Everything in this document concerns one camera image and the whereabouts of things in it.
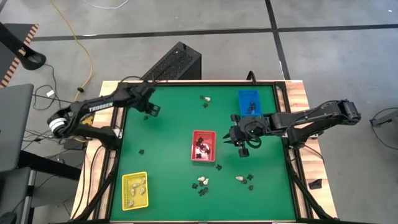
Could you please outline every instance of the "white cable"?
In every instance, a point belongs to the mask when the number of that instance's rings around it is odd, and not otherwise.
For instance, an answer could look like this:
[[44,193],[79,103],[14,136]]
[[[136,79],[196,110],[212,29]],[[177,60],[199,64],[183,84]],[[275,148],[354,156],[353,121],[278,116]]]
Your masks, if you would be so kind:
[[129,0],[126,0],[124,3],[122,3],[120,6],[118,6],[118,7],[102,7],[102,6],[96,6],[96,5],[93,5],[92,3],[89,3],[89,2],[87,2],[86,0],[84,0],[84,2],[85,3],[87,3],[87,4],[89,4],[89,5],[91,5],[91,6],[93,6],[93,7],[97,7],[97,8],[99,8],[99,9],[119,9],[120,7],[122,7],[125,3],[127,3]]

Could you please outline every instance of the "green mat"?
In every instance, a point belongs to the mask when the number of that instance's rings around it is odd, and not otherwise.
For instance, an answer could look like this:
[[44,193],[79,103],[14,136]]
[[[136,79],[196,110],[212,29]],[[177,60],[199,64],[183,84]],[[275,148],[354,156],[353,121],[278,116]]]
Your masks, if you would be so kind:
[[[238,90],[258,90],[262,112],[276,112],[270,86],[158,86],[150,99],[161,107],[157,118],[127,112],[111,221],[294,220],[280,138],[262,137],[261,148],[246,158],[223,143],[230,115],[239,114]],[[200,95],[211,97],[209,107],[202,107]],[[216,131],[214,163],[191,161],[195,129]],[[122,175],[141,171],[148,173],[149,206],[124,212]],[[254,178],[246,185],[235,179],[248,174]],[[200,176],[210,179],[202,197],[201,188],[191,188]]]

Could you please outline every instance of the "black block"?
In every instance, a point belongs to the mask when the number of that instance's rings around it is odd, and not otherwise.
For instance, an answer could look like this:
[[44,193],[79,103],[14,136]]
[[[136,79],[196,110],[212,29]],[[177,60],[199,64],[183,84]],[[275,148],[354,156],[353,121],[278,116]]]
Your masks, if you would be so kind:
[[201,80],[201,53],[182,42],[167,52],[141,80]]
[[311,190],[321,189],[322,188],[322,179],[314,180],[313,182],[309,183],[308,186]]

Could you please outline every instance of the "blue bin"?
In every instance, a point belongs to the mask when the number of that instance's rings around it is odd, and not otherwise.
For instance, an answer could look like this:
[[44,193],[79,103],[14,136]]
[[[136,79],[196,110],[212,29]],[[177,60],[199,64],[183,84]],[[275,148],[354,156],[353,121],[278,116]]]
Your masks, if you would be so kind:
[[260,96],[257,90],[239,90],[239,107],[241,116],[261,115]]

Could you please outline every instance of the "concrete floor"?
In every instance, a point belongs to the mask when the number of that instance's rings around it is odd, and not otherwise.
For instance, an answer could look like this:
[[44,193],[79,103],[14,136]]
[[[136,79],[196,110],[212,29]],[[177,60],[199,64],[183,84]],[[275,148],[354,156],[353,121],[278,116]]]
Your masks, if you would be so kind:
[[[270,28],[263,0],[130,0],[117,10],[103,10],[79,1],[55,0],[76,34],[122,34],[193,29]],[[115,6],[91,0],[97,5]],[[278,27],[355,26],[398,23],[398,3],[393,0],[271,0]],[[70,35],[48,0],[8,1],[0,21],[38,23],[37,36]],[[349,30],[280,33],[291,79],[303,80],[311,106],[347,98],[363,116],[353,127],[334,127],[320,138],[326,171],[338,216],[357,222],[395,223],[398,219],[398,151],[384,147],[371,132],[368,120],[387,107],[397,106],[398,30]],[[182,41],[203,54],[203,79],[243,79],[253,70],[258,79],[282,79],[272,33],[188,35],[125,39],[83,40],[93,57],[95,76],[82,98],[98,96],[103,80],[143,75],[176,42]],[[71,40],[34,42],[55,67],[58,95],[73,100],[84,82],[88,61]],[[49,68],[17,69],[10,85],[53,85]],[[47,100],[39,100],[39,106]],[[47,130],[45,121],[57,109],[31,110],[27,127]],[[394,123],[378,129],[393,146],[389,134]],[[59,151],[54,142],[33,144],[30,152],[49,156]],[[68,152],[67,164],[80,164],[83,155]],[[38,175],[37,183],[46,178]],[[60,203],[71,198],[77,183],[52,179],[35,195],[34,223],[62,222],[68,214]],[[73,199],[65,204],[70,211]]]

